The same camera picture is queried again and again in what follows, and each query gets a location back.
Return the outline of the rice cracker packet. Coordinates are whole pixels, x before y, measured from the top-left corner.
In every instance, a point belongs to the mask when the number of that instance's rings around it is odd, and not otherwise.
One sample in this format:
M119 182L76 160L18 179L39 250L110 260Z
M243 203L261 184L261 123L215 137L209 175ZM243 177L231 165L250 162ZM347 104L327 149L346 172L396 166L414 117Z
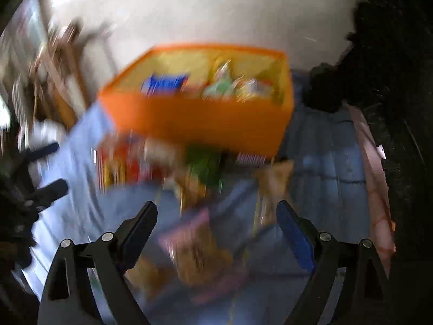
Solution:
M192 290L191 300L202 305L238 291L247 279L243 262L218 245L207 208L185 216L158 238L179 280Z

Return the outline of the carved brown wooden chair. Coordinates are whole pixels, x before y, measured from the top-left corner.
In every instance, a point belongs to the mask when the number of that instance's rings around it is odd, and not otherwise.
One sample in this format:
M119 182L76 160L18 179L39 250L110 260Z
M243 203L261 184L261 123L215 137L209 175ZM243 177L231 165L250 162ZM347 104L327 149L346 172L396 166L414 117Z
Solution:
M73 108L73 97L78 96L85 109L92 103L76 48L80 32L78 20L71 21L62 34L52 32L29 66L29 87L34 94L33 118L56 121L66 131L70 131L79 118Z

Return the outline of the red snack bag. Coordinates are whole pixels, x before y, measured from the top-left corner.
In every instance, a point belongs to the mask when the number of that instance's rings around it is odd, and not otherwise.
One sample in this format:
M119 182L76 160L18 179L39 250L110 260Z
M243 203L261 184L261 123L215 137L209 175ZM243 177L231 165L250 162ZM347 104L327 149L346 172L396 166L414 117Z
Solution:
M109 134L94 152L96 182L103 192L127 184L161 183L167 168L145 158L145 139L134 135Z

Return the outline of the orange snack packet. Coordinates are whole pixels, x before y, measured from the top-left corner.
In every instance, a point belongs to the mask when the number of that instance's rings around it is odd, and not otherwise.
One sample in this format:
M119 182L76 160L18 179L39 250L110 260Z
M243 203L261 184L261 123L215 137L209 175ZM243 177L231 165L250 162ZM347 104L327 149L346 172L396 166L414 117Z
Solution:
M179 199L180 212L183 213L198 206L207 195L207 186L197 175L188 170L177 170L172 175L175 193Z

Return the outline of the blue tablecloth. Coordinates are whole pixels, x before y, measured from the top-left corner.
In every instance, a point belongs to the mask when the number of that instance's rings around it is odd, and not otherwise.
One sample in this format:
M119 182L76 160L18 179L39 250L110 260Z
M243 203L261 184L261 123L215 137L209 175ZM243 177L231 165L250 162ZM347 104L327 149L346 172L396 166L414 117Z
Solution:
M98 103L70 132L42 175L47 184L63 178L68 194L43 211L34 224L37 242L25 278L37 295L60 242L95 241L136 216L154 201L159 215L144 254L158 265L169 265L160 248L161 232L177 224L175 194L152 184L115 188L104 194L95 186L93 148L112 131L109 116ZM296 105L282 146L294 161L289 196L299 215L339 241L357 243L369 234L368 193L355 128L346 109L330 115ZM282 324L307 282L279 227L253 227L257 183L249 175L225 181L222 193L208 208L219 245L245 262L240 288L206 304L196 304L194 291L174 279L153 301L136 294L152 324Z

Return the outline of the brown cereal bar packet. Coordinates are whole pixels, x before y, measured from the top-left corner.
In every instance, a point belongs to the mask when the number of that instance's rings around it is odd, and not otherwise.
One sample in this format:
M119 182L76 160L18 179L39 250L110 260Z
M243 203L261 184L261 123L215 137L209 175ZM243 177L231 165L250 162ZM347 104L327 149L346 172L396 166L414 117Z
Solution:
M262 167L253 174L258 180L260 227L276 223L277 205L280 201L287 200L293 173L294 162L285 160Z

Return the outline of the green snack packet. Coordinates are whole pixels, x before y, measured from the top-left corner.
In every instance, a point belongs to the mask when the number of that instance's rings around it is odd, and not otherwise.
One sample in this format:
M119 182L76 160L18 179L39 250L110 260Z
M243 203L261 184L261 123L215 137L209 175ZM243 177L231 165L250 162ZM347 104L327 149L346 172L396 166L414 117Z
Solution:
M191 175L209 187L222 187L222 153L199 146L186 149L186 166Z

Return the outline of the blue snack packet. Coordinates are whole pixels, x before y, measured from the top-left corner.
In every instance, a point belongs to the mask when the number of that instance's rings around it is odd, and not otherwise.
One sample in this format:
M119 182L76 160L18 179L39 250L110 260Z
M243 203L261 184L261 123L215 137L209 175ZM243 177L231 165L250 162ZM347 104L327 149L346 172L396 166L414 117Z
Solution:
M141 93L146 96L152 95L172 95L180 92L188 81L189 76L182 75L151 75L144 80L141 86Z

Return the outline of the dark chocolate bar packet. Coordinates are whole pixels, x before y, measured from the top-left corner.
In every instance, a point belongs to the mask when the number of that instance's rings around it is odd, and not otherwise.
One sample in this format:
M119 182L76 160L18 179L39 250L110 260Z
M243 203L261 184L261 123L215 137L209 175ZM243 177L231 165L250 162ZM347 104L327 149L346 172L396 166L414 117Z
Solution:
M235 165L240 167L261 167L266 164L271 164L274 157L266 157L265 155L255 155L249 153L239 153L235 159Z

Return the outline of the orange storage box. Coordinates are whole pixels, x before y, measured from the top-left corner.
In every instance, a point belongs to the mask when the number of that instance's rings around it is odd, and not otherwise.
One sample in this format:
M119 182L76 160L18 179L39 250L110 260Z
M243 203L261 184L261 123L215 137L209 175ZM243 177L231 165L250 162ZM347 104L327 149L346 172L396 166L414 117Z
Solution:
M235 77L258 78L283 94L269 100L205 100L195 94L151 95L141 91L153 74L189 75L204 85L218 61L230 60ZM133 131L179 144L205 145L235 153L277 155L294 111L294 90L285 53L245 45L190 43L156 45L99 92L98 100L120 133Z

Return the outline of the carved dark wooden furniture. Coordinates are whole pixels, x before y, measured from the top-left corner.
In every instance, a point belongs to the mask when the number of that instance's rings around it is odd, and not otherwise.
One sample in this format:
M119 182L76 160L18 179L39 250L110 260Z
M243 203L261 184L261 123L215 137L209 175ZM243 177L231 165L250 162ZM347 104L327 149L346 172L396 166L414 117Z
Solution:
M382 163L396 254L396 324L432 323L432 0L360 0L350 45L310 71L304 105L361 110L385 149Z

